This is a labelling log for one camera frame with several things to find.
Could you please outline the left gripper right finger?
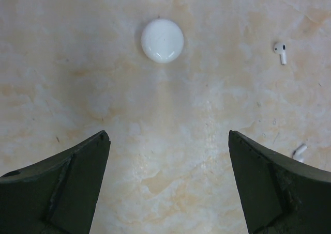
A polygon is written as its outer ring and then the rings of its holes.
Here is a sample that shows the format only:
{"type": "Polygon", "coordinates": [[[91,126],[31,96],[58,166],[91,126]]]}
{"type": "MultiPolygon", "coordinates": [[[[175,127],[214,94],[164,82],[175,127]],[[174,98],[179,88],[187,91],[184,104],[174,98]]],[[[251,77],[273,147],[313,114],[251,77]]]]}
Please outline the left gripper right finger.
{"type": "Polygon", "coordinates": [[[330,233],[330,172],[237,131],[228,145],[249,233],[330,233]]]}

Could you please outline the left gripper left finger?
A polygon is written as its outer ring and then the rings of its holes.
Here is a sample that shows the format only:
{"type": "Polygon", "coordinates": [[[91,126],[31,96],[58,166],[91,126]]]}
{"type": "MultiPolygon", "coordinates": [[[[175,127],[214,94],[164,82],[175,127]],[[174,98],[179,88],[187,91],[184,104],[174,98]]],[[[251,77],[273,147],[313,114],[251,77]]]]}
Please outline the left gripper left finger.
{"type": "Polygon", "coordinates": [[[1,176],[1,233],[89,233],[110,145],[100,131],[1,176]]]}

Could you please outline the white earbud case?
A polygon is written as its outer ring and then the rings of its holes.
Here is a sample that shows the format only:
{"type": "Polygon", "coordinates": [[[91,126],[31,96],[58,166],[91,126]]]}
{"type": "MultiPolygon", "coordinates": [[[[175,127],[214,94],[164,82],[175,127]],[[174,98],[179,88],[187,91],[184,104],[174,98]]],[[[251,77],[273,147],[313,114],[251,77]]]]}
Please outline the white earbud case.
{"type": "Polygon", "coordinates": [[[141,47],[152,61],[167,64],[181,54],[184,48],[184,35],[173,21],[154,19],[142,31],[141,47]]]}

